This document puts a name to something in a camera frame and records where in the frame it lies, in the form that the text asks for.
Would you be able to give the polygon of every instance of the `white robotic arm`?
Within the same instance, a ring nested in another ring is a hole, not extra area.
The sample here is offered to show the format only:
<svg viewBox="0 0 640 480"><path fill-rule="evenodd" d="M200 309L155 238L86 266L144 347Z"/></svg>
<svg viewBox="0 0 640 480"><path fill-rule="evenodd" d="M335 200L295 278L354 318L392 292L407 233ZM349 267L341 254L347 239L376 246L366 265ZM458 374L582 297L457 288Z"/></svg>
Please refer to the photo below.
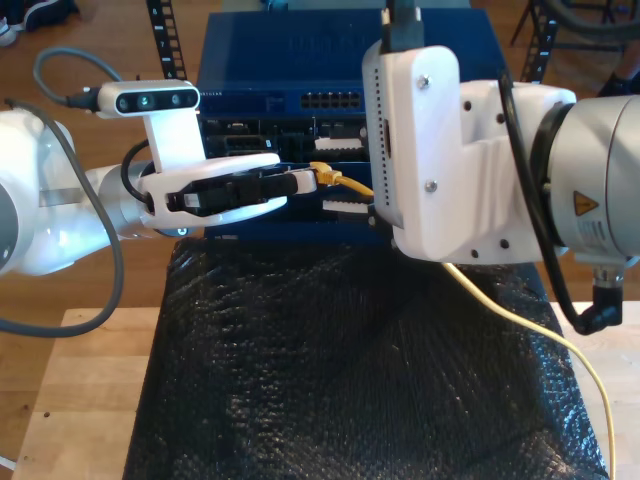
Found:
<svg viewBox="0 0 640 480"><path fill-rule="evenodd" d="M522 156L531 158L526 170L537 182L525 195L498 82L460 84L447 48L388 51L400 37L390 38L366 54L363 79L375 212L393 227L398 248L416 259L480 265L547 261L549 250L570 248L594 265L596 286L618 289L624 267L640 255L633 208L640 195L640 141L633 135L640 101L576 104L567 90L517 84ZM128 163L124 174L120 165L87 172L121 238L254 218L287 196L314 191L320 180L309 169L256 174L280 163L274 154L207 159L199 92L187 82L118 81L52 98L104 118L144 119L152 173ZM0 158L0 274L50 273L113 243L68 155L38 118L19 109L0 113L0 141L11 152ZM532 197L544 206L544 218L533 224ZM550 247L541 230L553 238Z"/></svg>

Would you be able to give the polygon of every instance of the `black cable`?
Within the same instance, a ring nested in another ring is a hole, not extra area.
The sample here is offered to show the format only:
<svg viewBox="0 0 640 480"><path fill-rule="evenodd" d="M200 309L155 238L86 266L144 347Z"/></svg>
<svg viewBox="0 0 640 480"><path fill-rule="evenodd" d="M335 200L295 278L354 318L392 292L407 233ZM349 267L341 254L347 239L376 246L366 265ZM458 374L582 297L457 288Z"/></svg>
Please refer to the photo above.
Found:
<svg viewBox="0 0 640 480"><path fill-rule="evenodd" d="M97 92L94 91L90 92L89 94L79 94L72 97L63 97L62 95L58 95L53 90L51 90L42 78L42 66L50 58L58 56L82 58L83 60L88 61L89 63L95 65L104 73L106 73L111 80L115 82L122 81L122 77L115 70L115 68L113 68L101 58L93 55L92 53L72 47L47 48L45 50L42 50L36 57L36 61L33 64L33 78L38 84L38 87L40 87L40 90L42 90L42 93L44 93L51 101L59 105L74 108L90 108L90 104L95 101L95 98L97 97Z"/></svg>
<svg viewBox="0 0 640 480"><path fill-rule="evenodd" d="M416 0L387 0L390 23L382 26L380 53L405 52L424 47L424 24Z"/></svg>
<svg viewBox="0 0 640 480"><path fill-rule="evenodd" d="M500 98L502 100L502 108L504 109L505 123L509 133L511 149L513 150L513 156L515 158L518 179L520 180L527 211L531 218L533 231L536 234L538 245L540 246L544 265L549 274L551 288L569 323L576 332L585 334L587 333L587 328L580 321L580 316L571 302L571 296L569 295L567 284L564 281L562 270L560 269L560 263L556 256L553 241L547 229L542 201L540 200L538 189L533 181L531 171L529 170L529 162L527 161L522 132L520 131L520 122L518 121L518 114L513 99L513 82L508 72L505 71L500 75L498 85L500 87Z"/></svg>
<svg viewBox="0 0 640 480"><path fill-rule="evenodd" d="M19 108L38 117L44 124L44 128L49 128L60 142L60 146L67 155L69 163L71 164L73 171L78 177L80 185L89 198L91 205L93 205L93 208L95 208L96 214L104 225L104 229L107 232L107 236L109 237L109 242L111 243L111 251L113 252L114 278L111 296L109 297L106 305L98 315L96 315L92 320L89 320L86 323L82 323L80 325L71 325L68 327L39 327L36 325L17 323L6 320L4 318L0 318L0 332L44 338L64 338L82 335L98 328L105 321L107 321L120 302L120 297L122 296L122 289L124 286L124 259L122 257L122 249L120 247L118 233L116 232L113 223L111 223L111 219L104 209L102 202L100 202L98 195L93 190L91 182L89 182L87 175L84 173L84 170L80 165L80 161L78 160L76 153L73 151L73 147L69 144L69 141L64 136L62 130L60 130L60 127L56 124L56 122L53 121L53 119L49 117L49 115L47 115L44 111L28 103L10 99L5 100L5 102L11 108Z"/></svg>
<svg viewBox="0 0 640 480"><path fill-rule="evenodd" d="M614 25L599 25L583 20L561 0L540 0L540 3L550 18L580 35L621 43L640 39L640 21L638 20Z"/></svg>
<svg viewBox="0 0 640 480"><path fill-rule="evenodd" d="M127 152L122 160L122 168L120 168L120 177L122 178L122 184L124 185L125 190L131 194L133 198L138 200L139 202L144 203L148 207L151 207L151 197L149 195L144 195L131 183L129 179L129 167L131 166L131 161L134 157L140 153L142 150L149 146L149 140L143 140L142 142L134 145L131 150Z"/></svg>

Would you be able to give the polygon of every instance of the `warning label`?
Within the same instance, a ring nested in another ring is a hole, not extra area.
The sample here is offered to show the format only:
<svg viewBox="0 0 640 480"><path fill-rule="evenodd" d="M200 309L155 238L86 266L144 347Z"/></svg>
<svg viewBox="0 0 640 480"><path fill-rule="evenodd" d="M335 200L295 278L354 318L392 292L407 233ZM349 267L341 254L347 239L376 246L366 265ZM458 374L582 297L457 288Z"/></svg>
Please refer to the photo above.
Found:
<svg viewBox="0 0 640 480"><path fill-rule="evenodd" d="M595 200L577 191L573 192L573 204L576 209L576 217L581 217L585 213L589 213L591 210L595 210L600 206Z"/></svg>

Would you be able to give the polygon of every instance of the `wooden floor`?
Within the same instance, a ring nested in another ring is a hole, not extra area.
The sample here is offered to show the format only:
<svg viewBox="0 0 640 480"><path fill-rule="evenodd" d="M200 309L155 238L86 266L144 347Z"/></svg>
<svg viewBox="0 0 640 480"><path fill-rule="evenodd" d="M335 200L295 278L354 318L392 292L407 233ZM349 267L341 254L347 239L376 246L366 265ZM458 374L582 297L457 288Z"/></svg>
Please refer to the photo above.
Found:
<svg viewBox="0 0 640 480"><path fill-rule="evenodd" d="M640 339L640 302L624 304L623 326L591 337L573 332L557 304L552 306L567 338L588 355L609 393L618 454L616 478L637 480L640 352L633 345ZM578 311L586 307L576 304ZM62 323L75 325L97 312L68 310ZM158 308L119 308L103 328L55 342L13 480L122 478L158 312ZM602 399L584 366L574 360L573 368L608 463Z"/></svg>
<svg viewBox="0 0 640 480"><path fill-rule="evenodd" d="M131 145L144 138L142 123L105 121L80 111L56 107L37 91L31 68L37 52L53 45L88 49L107 60L126 79L162 77L144 0L78 1L82 17L65 25L41 29L20 37L17 44L0 49L0 96L11 96L45 107L71 131L85 168L119 163ZM215 0L174 0L177 25L188 75L197 77L207 13L219 8ZM476 0L488 9L509 65L517 77L524 62L530 30L515 48L507 42L526 3L525 0ZM554 53L546 83L574 89L579 96L593 96L607 78L615 54ZM60 92L74 92L99 85L103 78L91 67L65 59L45 69L47 81ZM173 241L127 242L126 287L121 306L159 306L165 269ZM575 300L588 300L591 278L588 268L571 259L563 261ZM12 319L59 324L69 308L96 307L109 295L112 281L110 253L104 251L72 268L43 278L9 275L0 280L0 315ZM627 299L640 299L640 269L627 282ZM52 342L0 335L0 455L15 459L40 387ZM8 473L0 467L0 480Z"/></svg>

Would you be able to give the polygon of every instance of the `table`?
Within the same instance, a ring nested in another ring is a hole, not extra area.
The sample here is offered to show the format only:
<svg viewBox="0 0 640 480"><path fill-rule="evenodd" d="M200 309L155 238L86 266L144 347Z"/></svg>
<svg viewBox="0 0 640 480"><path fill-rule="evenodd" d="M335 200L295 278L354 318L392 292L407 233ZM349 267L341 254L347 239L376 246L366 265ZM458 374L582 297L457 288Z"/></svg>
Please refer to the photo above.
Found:
<svg viewBox="0 0 640 480"><path fill-rule="evenodd" d="M576 304L582 311L586 303ZM553 304L567 338L589 357L613 405L618 479L640 478L640 302L626 302L625 323L581 337ZM97 309L69 310L63 325ZM157 323L158 308L118 309L100 329L57 340L33 410L14 480L120 479ZM597 388L574 369L605 458L607 430Z"/></svg>

